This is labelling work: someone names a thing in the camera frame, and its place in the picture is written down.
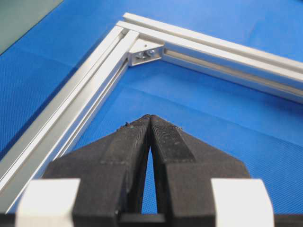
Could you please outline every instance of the gripper jaw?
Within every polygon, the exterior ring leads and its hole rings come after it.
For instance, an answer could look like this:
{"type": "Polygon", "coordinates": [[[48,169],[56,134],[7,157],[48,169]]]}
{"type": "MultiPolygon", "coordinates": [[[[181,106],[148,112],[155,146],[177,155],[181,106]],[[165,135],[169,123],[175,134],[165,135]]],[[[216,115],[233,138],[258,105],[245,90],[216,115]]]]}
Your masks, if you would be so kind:
{"type": "Polygon", "coordinates": [[[80,178],[72,215],[118,226],[119,214],[140,213],[147,157],[153,154],[158,212],[183,227],[214,226],[211,178],[250,178],[245,165],[155,115],[51,162],[43,178],[80,178]]]}

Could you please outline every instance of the aluminum frame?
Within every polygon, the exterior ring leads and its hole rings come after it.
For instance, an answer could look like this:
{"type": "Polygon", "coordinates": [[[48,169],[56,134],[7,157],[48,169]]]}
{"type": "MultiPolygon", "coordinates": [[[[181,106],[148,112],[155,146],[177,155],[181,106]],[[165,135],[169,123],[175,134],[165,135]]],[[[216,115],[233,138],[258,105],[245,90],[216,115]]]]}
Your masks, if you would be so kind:
{"type": "Polygon", "coordinates": [[[0,212],[9,212],[28,182],[72,149],[129,67],[139,38],[163,44],[163,61],[303,104],[301,62],[134,14],[124,19],[1,160],[0,212]]]}

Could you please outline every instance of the blue tablecloth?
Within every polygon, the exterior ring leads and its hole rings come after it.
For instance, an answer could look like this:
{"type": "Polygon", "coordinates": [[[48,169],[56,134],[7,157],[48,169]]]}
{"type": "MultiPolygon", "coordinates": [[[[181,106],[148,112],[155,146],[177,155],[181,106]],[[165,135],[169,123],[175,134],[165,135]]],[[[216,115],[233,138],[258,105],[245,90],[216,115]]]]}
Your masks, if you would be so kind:
{"type": "MultiPolygon", "coordinates": [[[[303,61],[301,0],[65,0],[0,55],[0,156],[125,12],[303,61]]],[[[243,160],[275,212],[303,213],[303,105],[153,62],[126,72],[76,148],[148,113],[243,160]]],[[[149,158],[145,213],[156,212],[149,158]]]]}

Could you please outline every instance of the white block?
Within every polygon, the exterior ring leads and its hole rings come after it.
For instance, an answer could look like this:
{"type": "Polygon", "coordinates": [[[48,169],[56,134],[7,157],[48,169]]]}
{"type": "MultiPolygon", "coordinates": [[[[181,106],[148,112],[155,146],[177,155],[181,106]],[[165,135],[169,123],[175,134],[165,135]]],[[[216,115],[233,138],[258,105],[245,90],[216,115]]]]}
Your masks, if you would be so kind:
{"type": "Polygon", "coordinates": [[[273,208],[262,180],[211,180],[216,227],[274,227],[273,208]]]}
{"type": "Polygon", "coordinates": [[[27,186],[16,227],[73,227],[72,208],[80,179],[39,179],[27,186]]]}

